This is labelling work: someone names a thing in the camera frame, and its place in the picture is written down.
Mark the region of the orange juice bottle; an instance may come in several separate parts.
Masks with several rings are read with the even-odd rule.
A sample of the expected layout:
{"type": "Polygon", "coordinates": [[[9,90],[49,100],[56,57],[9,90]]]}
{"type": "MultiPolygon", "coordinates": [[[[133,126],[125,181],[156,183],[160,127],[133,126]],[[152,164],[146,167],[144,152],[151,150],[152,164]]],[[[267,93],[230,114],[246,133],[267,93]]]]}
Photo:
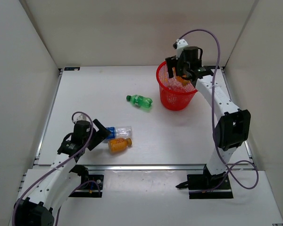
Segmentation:
{"type": "Polygon", "coordinates": [[[132,146],[130,138],[116,138],[108,141],[108,147],[112,154],[120,153],[132,146]]]}
{"type": "Polygon", "coordinates": [[[176,76],[177,81],[179,81],[184,87],[191,83],[190,80],[186,80],[187,75],[176,76]]]}

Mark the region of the large clear plastic bottle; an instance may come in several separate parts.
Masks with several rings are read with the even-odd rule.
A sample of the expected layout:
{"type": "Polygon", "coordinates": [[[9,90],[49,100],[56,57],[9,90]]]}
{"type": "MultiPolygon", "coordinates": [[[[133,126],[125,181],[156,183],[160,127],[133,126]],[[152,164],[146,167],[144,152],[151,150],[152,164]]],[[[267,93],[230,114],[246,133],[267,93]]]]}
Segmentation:
{"type": "Polygon", "coordinates": [[[186,89],[180,86],[168,86],[168,89],[174,93],[187,93],[186,89]]]}

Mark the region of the red mesh plastic bin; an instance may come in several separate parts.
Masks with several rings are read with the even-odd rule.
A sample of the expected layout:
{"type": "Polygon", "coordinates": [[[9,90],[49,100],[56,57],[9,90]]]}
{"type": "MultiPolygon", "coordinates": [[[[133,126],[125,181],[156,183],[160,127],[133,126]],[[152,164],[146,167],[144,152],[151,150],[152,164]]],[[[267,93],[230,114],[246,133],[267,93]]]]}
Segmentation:
{"type": "Polygon", "coordinates": [[[197,93],[197,90],[192,86],[191,83],[184,87],[179,81],[177,81],[176,77],[170,79],[168,77],[167,65],[165,61],[158,66],[156,71],[156,79],[159,85],[160,101],[168,110],[183,110],[188,106],[194,95],[197,93]],[[168,86],[184,87],[187,93],[174,93],[168,89],[168,86]]]}

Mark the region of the blue label clear bottle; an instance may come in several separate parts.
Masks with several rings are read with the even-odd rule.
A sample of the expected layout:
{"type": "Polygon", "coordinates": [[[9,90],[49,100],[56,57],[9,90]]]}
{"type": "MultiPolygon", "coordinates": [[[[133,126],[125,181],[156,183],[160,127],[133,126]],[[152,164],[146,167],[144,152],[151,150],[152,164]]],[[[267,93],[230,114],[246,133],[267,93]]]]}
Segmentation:
{"type": "Polygon", "coordinates": [[[116,138],[132,138],[132,127],[106,127],[110,131],[110,135],[104,140],[104,143],[116,138]]]}

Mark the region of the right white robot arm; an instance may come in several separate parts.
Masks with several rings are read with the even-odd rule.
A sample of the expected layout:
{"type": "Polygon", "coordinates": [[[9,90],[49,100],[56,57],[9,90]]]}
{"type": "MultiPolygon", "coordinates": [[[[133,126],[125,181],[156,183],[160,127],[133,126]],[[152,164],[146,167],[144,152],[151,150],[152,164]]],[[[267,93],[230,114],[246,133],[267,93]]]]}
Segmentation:
{"type": "Polygon", "coordinates": [[[212,118],[218,120],[213,123],[215,149],[195,181],[197,189],[209,191],[222,183],[232,154],[248,138],[250,112],[234,104],[215,81],[215,72],[202,65],[201,48],[189,46],[184,40],[173,47],[176,55],[166,58],[169,77],[189,81],[210,104],[212,118]]]}

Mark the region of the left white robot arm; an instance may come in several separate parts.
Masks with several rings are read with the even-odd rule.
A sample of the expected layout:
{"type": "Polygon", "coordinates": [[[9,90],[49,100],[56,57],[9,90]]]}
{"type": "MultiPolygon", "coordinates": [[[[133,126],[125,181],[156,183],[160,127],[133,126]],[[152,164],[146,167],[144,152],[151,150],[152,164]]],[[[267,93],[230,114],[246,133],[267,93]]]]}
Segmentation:
{"type": "Polygon", "coordinates": [[[63,138],[49,171],[23,191],[16,201],[11,224],[54,225],[68,196],[90,182],[87,168],[79,165],[78,160],[86,149],[94,149],[110,133],[97,119],[74,122],[73,132],[63,138]]]}

